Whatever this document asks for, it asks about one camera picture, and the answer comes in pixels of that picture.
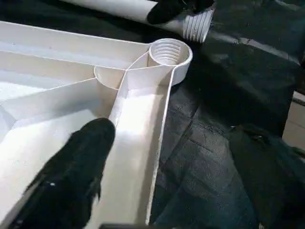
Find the black fabric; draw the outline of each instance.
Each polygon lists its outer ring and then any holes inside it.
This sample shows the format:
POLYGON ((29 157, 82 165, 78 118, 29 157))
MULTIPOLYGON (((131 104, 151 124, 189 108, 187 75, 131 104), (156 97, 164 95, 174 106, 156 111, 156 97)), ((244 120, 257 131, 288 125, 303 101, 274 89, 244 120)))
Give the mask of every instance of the black fabric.
POLYGON ((229 136, 234 164, 262 225, 305 226, 305 152, 252 125, 229 136))
MULTIPOLYGON (((1 0, 0 19, 136 42, 176 34, 52 0, 1 0)), ((186 79, 172 88, 151 223, 256 229, 226 133, 281 136, 304 50, 302 0, 219 0, 186 79)))
MULTIPOLYGON (((301 61, 301 67, 305 69, 305 51, 304 51, 303 59, 301 61)), ((305 73, 301 77, 299 77, 296 90, 297 92, 305 95, 305 73)))

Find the white plastic surface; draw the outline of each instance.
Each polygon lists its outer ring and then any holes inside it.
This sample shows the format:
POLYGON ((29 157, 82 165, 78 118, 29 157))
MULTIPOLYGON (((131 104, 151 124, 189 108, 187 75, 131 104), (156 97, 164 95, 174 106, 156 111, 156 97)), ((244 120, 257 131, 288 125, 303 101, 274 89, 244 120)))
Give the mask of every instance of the white plastic surface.
MULTIPOLYGON (((103 11, 118 17, 148 24, 146 17, 149 11, 157 4, 150 0, 62 0, 93 10, 103 11)), ((170 30, 194 42, 204 42, 209 31, 214 10, 206 10, 198 15, 177 17, 168 23, 157 25, 170 30)))
POLYGON ((174 39, 140 44, 0 22, 4 27, 25 39, 0 35, 0 221, 72 132, 108 117, 116 138, 86 228, 147 223, 171 86, 184 79, 191 49, 174 39), (31 34, 53 39, 35 46, 31 34), (98 58, 92 43, 101 47, 98 58), (117 47, 118 59, 104 52, 108 46, 117 47))

